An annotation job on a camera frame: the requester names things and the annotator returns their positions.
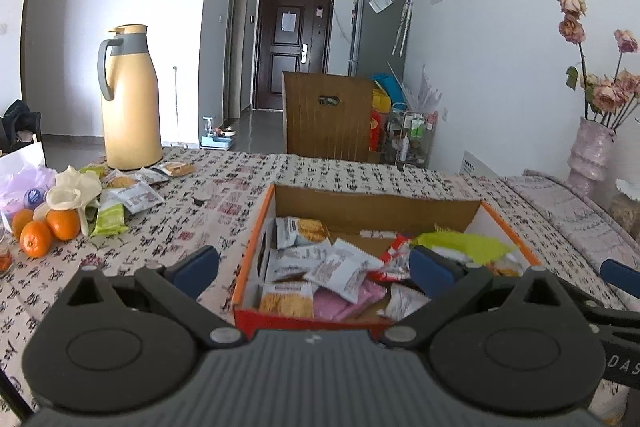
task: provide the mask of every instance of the black bag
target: black bag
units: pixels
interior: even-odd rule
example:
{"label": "black bag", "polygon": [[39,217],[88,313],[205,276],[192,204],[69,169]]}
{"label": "black bag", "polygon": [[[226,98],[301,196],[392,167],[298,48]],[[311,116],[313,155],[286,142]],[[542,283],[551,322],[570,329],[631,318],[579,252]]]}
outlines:
{"label": "black bag", "polygon": [[16,100],[9,106],[0,123],[0,150],[3,154],[15,152],[32,143],[20,141],[18,131],[28,131],[42,141],[40,113],[31,112],[22,100]]}

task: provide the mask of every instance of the blue gripper pad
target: blue gripper pad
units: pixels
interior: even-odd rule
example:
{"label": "blue gripper pad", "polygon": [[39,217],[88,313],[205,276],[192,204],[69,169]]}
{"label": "blue gripper pad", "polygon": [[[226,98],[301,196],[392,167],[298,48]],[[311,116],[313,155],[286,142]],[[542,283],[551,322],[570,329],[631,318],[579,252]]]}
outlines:
{"label": "blue gripper pad", "polygon": [[640,298],[640,272],[614,259],[607,259],[600,265],[600,277],[604,282],[620,288],[636,298]]}
{"label": "blue gripper pad", "polygon": [[411,280],[433,299],[462,279],[466,270],[427,247],[413,247],[409,253]]}
{"label": "blue gripper pad", "polygon": [[199,248],[164,270],[164,278],[193,299],[206,290],[218,276],[220,254],[210,246]]}

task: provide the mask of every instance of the gray thermos handle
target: gray thermos handle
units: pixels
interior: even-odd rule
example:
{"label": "gray thermos handle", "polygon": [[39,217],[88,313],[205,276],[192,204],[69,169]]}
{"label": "gray thermos handle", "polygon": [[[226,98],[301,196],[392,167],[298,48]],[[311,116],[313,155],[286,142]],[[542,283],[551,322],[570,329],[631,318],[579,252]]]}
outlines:
{"label": "gray thermos handle", "polygon": [[111,89],[109,84],[107,84],[107,48],[109,46],[119,46],[121,44],[122,39],[107,39],[102,41],[100,49],[98,49],[98,83],[100,84],[102,95],[107,102],[111,102],[111,100],[113,100],[113,89]]}

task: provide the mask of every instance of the wooden chair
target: wooden chair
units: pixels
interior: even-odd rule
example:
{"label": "wooden chair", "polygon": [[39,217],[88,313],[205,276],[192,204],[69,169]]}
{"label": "wooden chair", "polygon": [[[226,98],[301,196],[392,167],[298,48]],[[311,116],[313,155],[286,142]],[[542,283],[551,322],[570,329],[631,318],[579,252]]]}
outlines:
{"label": "wooden chair", "polygon": [[367,162],[374,83],[321,73],[283,73],[287,154]]}

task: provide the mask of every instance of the dried rose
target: dried rose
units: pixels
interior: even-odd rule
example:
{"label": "dried rose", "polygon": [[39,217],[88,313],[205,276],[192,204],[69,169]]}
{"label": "dried rose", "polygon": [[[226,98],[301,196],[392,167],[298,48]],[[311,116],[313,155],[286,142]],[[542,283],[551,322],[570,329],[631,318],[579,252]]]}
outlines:
{"label": "dried rose", "polygon": [[618,41],[620,53],[635,53],[638,51],[638,41],[630,30],[616,30],[614,35]]}
{"label": "dried rose", "polygon": [[636,76],[629,73],[627,70],[624,70],[618,75],[615,86],[620,88],[628,102],[638,92],[640,92],[640,76]]}
{"label": "dried rose", "polygon": [[560,11],[579,19],[580,14],[587,15],[587,3],[584,0],[558,0]]}
{"label": "dried rose", "polygon": [[593,89],[593,103],[602,112],[615,113],[625,103],[619,87],[614,87],[605,76],[599,86]]}
{"label": "dried rose", "polygon": [[567,42],[573,44],[584,42],[587,38],[578,19],[569,13],[564,16],[564,20],[558,26],[558,31]]}
{"label": "dried rose", "polygon": [[[600,79],[597,74],[587,73],[587,87],[589,86],[598,86],[600,84]],[[580,75],[580,87],[584,89],[584,76]]]}

